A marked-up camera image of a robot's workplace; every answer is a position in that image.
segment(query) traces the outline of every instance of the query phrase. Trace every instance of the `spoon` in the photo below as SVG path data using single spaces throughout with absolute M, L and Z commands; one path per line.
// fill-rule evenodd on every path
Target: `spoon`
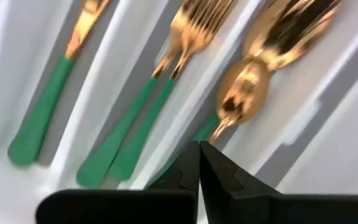
M 333 20 L 341 0 L 270 0 L 252 23 L 243 59 L 224 75 L 209 139 L 250 120 L 263 106 L 273 71 L 300 58 Z

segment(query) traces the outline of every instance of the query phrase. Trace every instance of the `green knife handle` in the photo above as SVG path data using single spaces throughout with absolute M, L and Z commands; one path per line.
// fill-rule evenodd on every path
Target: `green knife handle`
M 71 60 L 59 59 L 40 99 L 9 146 L 7 154 L 14 164 L 28 166 L 37 159 L 53 109 L 72 68 Z
M 150 92 L 154 89 L 158 79 L 151 78 L 143 87 L 139 96 L 117 126 L 102 142 L 97 150 L 93 151 L 77 172 L 77 183 L 87 188 L 97 188 L 107 176 L 109 167 L 120 148 L 133 120 L 146 101 Z
M 123 181 L 130 179 L 136 167 L 137 161 L 139 160 L 150 129 L 153 126 L 154 121 L 157 119 L 157 116 L 164 106 L 169 94 L 171 93 L 174 82 L 174 80 L 169 79 L 169 81 L 165 84 L 160 96 L 147 115 L 146 120 L 143 121 L 134 137 L 128 142 L 124 149 L 118 153 L 117 158 L 112 162 L 109 175 L 114 180 Z
M 194 141 L 203 141 L 207 134 L 209 134 L 212 129 L 219 124 L 219 118 L 214 113 L 205 123 L 205 125 L 200 129 L 200 131 L 193 137 Z M 147 182 L 145 189 L 148 189 L 156 180 L 158 180 L 163 174 L 169 169 L 169 167 L 175 162 L 175 159 L 179 156 L 179 153 L 174 155 L 164 167 L 151 179 Z

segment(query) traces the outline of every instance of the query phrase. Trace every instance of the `white tray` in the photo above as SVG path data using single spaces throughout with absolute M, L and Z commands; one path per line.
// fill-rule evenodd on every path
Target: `white tray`
M 239 59 L 245 27 L 260 4 L 238 1 L 211 45 L 181 75 L 132 178 L 103 188 L 141 189 L 197 132 L 213 113 L 216 84 Z M 48 194 L 79 187 L 78 168 L 148 79 L 179 5 L 112 2 L 76 62 L 39 162 L 18 169 L 7 148 L 62 53 L 80 3 L 0 0 L 0 223 L 33 223 Z M 276 72 L 261 113 L 216 146 L 281 192 L 358 194 L 358 1 L 344 0 L 318 45 Z M 199 213 L 205 223 L 202 203 Z

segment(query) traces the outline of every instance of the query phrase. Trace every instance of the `gold cutlery set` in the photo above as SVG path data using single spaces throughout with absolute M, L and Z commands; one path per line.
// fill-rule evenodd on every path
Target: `gold cutlery set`
M 226 17 L 240 0 L 184 0 L 170 25 L 167 52 L 101 145 L 90 153 L 77 173 L 77 182 L 98 188 L 110 176 L 130 179 L 147 136 L 192 54 L 206 48 Z M 341 0 L 268 0 L 252 22 L 244 41 L 243 59 L 235 63 L 219 86 L 216 115 L 200 129 L 194 140 L 215 142 L 228 127 L 245 123 L 263 106 L 272 72 L 301 57 L 331 23 Z M 62 57 L 35 108 L 9 146 L 8 156 L 18 166 L 28 166 L 39 154 L 50 117 L 65 80 L 88 32 L 109 0 L 86 0 Z M 133 120 L 175 56 L 179 61 L 147 117 L 121 149 Z

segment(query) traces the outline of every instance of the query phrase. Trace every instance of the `fork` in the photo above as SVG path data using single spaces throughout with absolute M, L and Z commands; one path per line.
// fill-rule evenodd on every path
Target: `fork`
M 176 54 L 182 51 L 181 35 L 188 25 L 188 16 L 186 16 L 186 14 L 189 8 L 194 7 L 199 1 L 200 0 L 186 0 L 180 6 L 170 25 L 171 39 L 167 52 L 155 67 L 151 78 L 143 86 L 139 96 L 119 120 L 116 127 L 81 165 L 76 175 L 76 180 L 80 185 L 94 188 L 102 184 L 133 120 L 157 84 L 161 73 L 170 65 Z
M 123 181 L 130 179 L 150 129 L 171 93 L 175 80 L 190 56 L 203 50 L 211 43 L 233 2 L 234 0 L 198 0 L 194 4 L 189 5 L 183 19 L 187 24 L 181 33 L 181 47 L 183 51 L 178 64 L 145 121 L 111 164 L 109 175 L 114 180 Z

